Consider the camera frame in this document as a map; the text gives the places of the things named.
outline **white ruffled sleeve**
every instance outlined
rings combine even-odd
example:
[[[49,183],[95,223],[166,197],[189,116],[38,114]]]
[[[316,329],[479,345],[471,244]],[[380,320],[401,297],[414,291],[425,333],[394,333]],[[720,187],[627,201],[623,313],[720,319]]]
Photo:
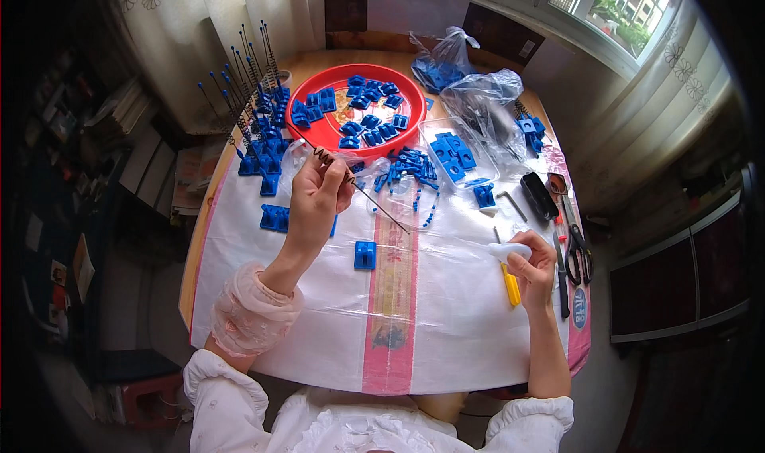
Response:
[[[263,431],[269,398],[252,378],[224,359],[198,350],[184,369],[184,391],[194,405],[190,451],[265,451],[271,434]]]
[[[489,422],[486,447],[481,451],[558,451],[563,434],[573,424],[574,401],[567,396],[513,400]]]

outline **yellow screwdriver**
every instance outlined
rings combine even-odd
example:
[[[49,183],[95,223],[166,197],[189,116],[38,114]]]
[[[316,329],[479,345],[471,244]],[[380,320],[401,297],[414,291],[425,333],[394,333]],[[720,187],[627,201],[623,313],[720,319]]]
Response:
[[[502,239],[500,239],[500,233],[497,231],[496,226],[494,226],[494,235],[496,236],[496,241],[498,243],[502,243]],[[502,266],[502,275],[505,278],[507,296],[510,298],[510,304],[515,307],[521,303],[521,291],[518,289],[518,279],[516,276],[507,273],[507,266],[504,262],[500,262],[500,265]]]

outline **dark wooden cabinet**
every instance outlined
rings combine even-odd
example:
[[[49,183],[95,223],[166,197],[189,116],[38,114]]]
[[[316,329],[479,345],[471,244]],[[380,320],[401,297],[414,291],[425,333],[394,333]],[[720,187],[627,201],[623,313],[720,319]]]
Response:
[[[611,341],[697,330],[746,310],[738,194],[610,271]]]

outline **curtain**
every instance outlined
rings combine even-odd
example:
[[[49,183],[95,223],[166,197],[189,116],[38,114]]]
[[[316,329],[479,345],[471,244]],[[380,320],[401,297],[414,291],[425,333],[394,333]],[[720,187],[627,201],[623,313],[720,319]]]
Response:
[[[122,37],[129,41],[146,80],[190,134],[223,129],[196,84],[204,84],[225,121],[226,104],[209,73],[213,71],[218,83],[224,84],[220,72],[228,64],[242,82],[230,46],[240,50],[244,59],[242,37],[246,36],[259,63],[265,65],[261,19],[268,24],[277,61],[324,47],[324,0],[110,1],[109,15],[120,21]]]
[[[694,2],[682,0],[635,78],[566,152],[579,209],[618,210],[698,139],[729,96],[728,69]]]

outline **window frame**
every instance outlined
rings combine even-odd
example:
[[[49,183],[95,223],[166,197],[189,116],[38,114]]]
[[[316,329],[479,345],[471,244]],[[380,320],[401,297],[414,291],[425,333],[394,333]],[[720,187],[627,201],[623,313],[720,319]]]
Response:
[[[627,81],[637,74],[645,59],[655,48],[659,39],[663,36],[664,30],[674,17],[676,7],[681,2],[681,0],[674,0],[675,7],[667,7],[648,44],[640,56],[634,58],[624,48],[619,46],[614,39],[598,30],[585,19],[582,19],[584,17],[577,18],[577,15],[572,15],[553,6],[549,0],[470,1],[514,18],[531,28],[538,27],[543,31],[551,32],[565,39],[572,45],[579,47],[598,59]],[[581,10],[585,10],[585,15],[593,1],[575,0],[582,7]]]

